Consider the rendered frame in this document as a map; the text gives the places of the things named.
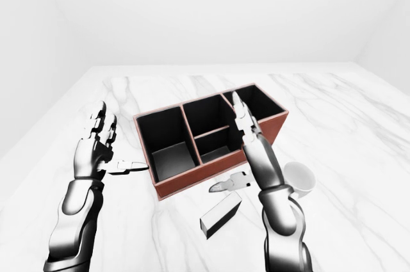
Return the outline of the white book with black cover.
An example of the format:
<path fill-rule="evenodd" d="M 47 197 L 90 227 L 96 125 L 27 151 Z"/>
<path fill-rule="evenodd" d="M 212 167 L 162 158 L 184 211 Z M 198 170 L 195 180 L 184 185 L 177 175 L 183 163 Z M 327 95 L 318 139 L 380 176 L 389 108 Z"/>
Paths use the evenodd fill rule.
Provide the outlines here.
<path fill-rule="evenodd" d="M 241 202 L 242 198 L 234 191 L 200 218 L 201 230 L 206 239 L 209 239 L 236 214 Z"/>

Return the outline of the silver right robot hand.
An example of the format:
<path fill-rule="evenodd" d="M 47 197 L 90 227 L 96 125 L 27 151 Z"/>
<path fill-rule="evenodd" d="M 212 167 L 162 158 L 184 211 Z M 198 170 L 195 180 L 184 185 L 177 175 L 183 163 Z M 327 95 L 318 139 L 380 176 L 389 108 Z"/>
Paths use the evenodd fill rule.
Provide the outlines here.
<path fill-rule="evenodd" d="M 261 127 L 250 109 L 233 91 L 233 108 L 236 113 L 235 123 L 243 132 L 243 151 L 250 165 L 251 172 L 237 172 L 230 178 L 210 187 L 210 193 L 234 191 L 250 186 L 256 181 L 260 189 L 267 189 L 284 184 L 284 177 L 271 144 L 264 137 Z"/>

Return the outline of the red-brown desk caddy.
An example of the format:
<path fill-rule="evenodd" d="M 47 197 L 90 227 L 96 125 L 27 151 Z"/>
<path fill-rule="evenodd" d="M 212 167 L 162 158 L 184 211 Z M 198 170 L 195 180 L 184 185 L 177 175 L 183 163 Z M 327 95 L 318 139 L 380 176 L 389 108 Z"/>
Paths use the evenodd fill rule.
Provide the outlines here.
<path fill-rule="evenodd" d="M 231 90 L 135 115 L 159 200 L 246 161 L 235 118 Z"/>

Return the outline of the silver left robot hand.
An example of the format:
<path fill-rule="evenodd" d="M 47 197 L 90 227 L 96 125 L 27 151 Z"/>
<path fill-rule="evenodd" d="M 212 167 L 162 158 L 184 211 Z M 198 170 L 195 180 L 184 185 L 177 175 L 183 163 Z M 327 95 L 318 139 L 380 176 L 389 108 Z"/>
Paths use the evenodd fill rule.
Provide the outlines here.
<path fill-rule="evenodd" d="M 117 117 L 107 114 L 106 104 L 99 101 L 87 120 L 74 154 L 74 178 L 102 180 L 106 173 L 126 175 L 143 171 L 149 166 L 137 161 L 113 158 L 112 144 L 116 139 Z"/>

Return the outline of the white mug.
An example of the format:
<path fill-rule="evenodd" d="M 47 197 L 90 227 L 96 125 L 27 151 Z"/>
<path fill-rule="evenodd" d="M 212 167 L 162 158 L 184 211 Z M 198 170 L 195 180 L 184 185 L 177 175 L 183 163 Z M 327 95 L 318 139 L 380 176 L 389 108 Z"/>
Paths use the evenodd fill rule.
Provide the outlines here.
<path fill-rule="evenodd" d="M 283 168 L 283 175 L 285 182 L 293 188 L 291 197 L 294 199 L 306 196 L 316 186 L 315 174 L 300 162 L 286 163 Z"/>

